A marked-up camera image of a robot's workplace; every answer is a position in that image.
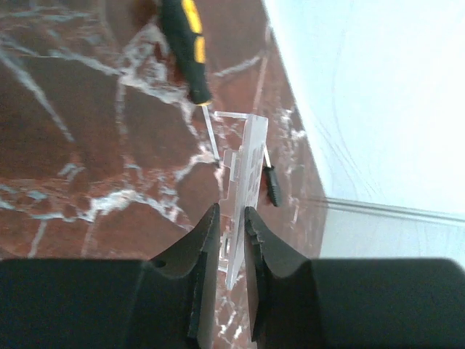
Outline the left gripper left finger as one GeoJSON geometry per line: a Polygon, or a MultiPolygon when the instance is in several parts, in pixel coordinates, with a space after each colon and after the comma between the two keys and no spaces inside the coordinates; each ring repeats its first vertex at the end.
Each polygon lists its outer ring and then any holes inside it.
{"type": "Polygon", "coordinates": [[[1,262],[3,348],[210,348],[220,207],[149,260],[1,262]]]}

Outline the clear plastic fuse box lid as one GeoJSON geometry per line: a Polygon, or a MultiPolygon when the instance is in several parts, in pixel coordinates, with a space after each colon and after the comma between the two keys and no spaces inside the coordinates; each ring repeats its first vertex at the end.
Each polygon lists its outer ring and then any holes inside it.
{"type": "Polygon", "coordinates": [[[222,226],[219,269],[226,273],[225,286],[231,290],[244,261],[245,208],[255,208],[262,180],[268,119],[250,113],[217,111],[218,117],[244,121],[239,148],[226,149],[222,166],[230,170],[227,195],[219,201],[222,226]]]}

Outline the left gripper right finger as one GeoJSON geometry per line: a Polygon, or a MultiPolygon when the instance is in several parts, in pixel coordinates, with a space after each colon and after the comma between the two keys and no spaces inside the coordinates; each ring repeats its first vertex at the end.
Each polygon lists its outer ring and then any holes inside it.
{"type": "Polygon", "coordinates": [[[310,259],[244,213],[258,348],[462,348],[464,269],[452,260],[310,259]]]}

